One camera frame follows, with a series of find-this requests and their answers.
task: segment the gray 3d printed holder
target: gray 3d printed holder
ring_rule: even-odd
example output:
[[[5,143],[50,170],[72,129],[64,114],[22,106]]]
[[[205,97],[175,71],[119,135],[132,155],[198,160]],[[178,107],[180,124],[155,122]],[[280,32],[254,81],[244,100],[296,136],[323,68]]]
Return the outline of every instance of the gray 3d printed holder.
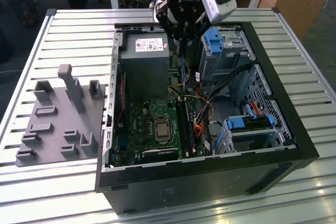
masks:
[[[60,65],[58,77],[66,87],[36,83],[37,98],[16,154],[16,166],[39,165],[97,157],[105,86],[91,80],[81,86],[71,65]]]

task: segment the white table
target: white table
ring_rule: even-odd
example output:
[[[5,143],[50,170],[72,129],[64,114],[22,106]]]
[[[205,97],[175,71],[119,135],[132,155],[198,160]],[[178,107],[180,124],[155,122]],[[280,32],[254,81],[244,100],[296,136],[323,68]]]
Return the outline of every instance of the white table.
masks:
[[[57,69],[59,64],[70,63],[81,83],[98,79],[107,85],[114,24],[152,21],[147,9],[59,10],[46,16],[0,125],[0,222],[283,224],[334,220],[336,95],[283,17],[270,9],[239,9],[227,21],[252,22],[321,156],[270,191],[117,216],[103,194],[94,192],[97,159],[14,165],[33,109],[36,79],[63,86],[56,79]]]

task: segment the motherboard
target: motherboard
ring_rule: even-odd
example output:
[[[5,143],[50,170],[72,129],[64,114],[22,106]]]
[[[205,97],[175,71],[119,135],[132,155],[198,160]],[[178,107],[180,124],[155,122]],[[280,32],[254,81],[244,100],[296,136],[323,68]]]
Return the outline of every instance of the motherboard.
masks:
[[[189,121],[191,126],[196,117],[194,99],[131,103],[129,114],[128,130],[118,134],[116,151],[112,154],[115,166],[203,155],[188,124]]]

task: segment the yellow wire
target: yellow wire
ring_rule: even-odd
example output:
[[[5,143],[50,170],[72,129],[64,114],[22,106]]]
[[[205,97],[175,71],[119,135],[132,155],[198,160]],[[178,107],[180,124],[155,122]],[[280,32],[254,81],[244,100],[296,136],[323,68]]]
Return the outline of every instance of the yellow wire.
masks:
[[[187,80],[186,82],[189,80],[189,76],[190,76],[190,68],[187,64],[187,62],[184,60],[184,64],[187,66],[187,69],[188,69],[188,76],[187,76]],[[183,83],[179,83],[179,84],[173,84],[173,85],[168,85],[168,87],[173,87],[173,88],[177,88],[177,87],[181,87],[183,86]]]

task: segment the cpu socket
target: cpu socket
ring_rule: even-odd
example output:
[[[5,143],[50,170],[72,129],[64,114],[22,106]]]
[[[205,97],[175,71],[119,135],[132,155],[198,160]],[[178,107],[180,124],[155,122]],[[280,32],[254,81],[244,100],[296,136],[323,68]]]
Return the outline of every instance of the cpu socket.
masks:
[[[158,116],[154,118],[154,125],[155,125],[155,140],[161,145],[165,145],[168,142],[171,142],[169,116]]]

